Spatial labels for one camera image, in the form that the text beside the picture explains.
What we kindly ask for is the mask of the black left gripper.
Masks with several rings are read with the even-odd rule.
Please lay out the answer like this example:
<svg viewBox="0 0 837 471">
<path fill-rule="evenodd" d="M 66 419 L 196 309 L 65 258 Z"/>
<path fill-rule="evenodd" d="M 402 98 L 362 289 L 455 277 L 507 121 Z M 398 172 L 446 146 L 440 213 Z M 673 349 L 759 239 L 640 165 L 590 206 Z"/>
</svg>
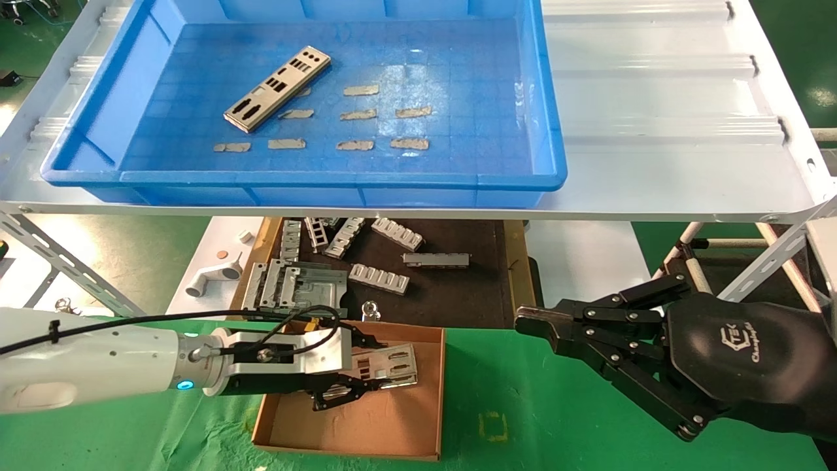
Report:
<svg viewBox="0 0 837 471">
<path fill-rule="evenodd" d="M 366 334 L 348 322 L 338 322 L 350 333 L 352 348 L 383 349 L 388 347 L 374 335 Z M 231 375 L 219 396 L 241 396 L 242 394 L 291 394 L 304 391 L 312 395 L 312 410 L 326 411 L 354 402 L 371 391 L 378 391 L 392 380 L 359 379 L 340 373 L 330 374 L 236 374 Z M 326 398 L 333 387 L 344 390 L 343 394 Z"/>
</svg>

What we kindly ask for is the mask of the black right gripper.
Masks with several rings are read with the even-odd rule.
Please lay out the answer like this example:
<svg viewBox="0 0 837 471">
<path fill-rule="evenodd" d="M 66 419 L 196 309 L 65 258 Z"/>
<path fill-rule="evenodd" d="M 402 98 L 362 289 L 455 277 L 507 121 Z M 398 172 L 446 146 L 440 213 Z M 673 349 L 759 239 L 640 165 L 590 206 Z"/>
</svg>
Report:
<svg viewBox="0 0 837 471">
<path fill-rule="evenodd" d="M 582 361 L 684 442 L 696 439 L 715 411 L 766 431 L 834 442 L 836 351 L 824 318 L 771 302 L 685 298 L 690 294 L 684 275 L 664 275 L 595 301 L 520 306 L 515 331 Z M 672 366 L 712 408 L 664 381 L 660 348 L 614 334 L 657 334 L 667 304 Z"/>
</svg>

